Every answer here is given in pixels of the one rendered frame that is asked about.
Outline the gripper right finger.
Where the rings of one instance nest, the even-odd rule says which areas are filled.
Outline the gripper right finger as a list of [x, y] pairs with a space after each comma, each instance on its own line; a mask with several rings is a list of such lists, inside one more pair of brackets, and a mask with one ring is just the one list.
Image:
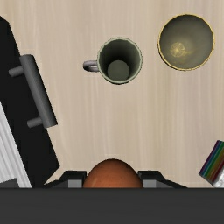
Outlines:
[[166, 179], [160, 171], [138, 171], [144, 188], [185, 188], [184, 185]]

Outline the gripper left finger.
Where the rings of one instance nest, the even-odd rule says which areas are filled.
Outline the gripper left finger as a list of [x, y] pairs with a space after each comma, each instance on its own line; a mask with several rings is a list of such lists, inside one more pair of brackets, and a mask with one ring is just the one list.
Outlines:
[[82, 188], [86, 171], [65, 171], [59, 179], [45, 184], [45, 188]]

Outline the brown egg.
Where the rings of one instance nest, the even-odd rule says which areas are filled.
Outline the brown egg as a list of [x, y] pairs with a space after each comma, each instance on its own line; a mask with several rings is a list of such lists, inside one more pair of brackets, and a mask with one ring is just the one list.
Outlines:
[[119, 159], [98, 163], [87, 175], [84, 188], [142, 188], [142, 180], [135, 170]]

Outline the cabinet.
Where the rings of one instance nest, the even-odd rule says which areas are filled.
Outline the cabinet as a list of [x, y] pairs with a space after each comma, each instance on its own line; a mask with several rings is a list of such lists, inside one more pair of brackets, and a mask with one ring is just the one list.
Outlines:
[[47, 129], [57, 124], [36, 60], [21, 55], [10, 23], [0, 17], [0, 103], [28, 185], [37, 188], [60, 167]]

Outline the grey-green mug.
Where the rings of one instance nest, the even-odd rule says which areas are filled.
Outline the grey-green mug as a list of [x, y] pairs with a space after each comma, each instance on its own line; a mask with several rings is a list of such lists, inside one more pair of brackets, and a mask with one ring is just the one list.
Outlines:
[[83, 69], [100, 73], [112, 84], [122, 85], [134, 80], [142, 65], [143, 56], [135, 42], [129, 38], [111, 38], [101, 46], [96, 60], [83, 62]]

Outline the yellow-rimmed olive bowl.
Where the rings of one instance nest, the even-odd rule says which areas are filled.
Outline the yellow-rimmed olive bowl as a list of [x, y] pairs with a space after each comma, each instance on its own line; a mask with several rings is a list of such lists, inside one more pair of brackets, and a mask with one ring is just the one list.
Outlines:
[[191, 71], [210, 59], [214, 43], [214, 32], [204, 18], [182, 14], [171, 18], [163, 26], [157, 48], [167, 66], [179, 71]]

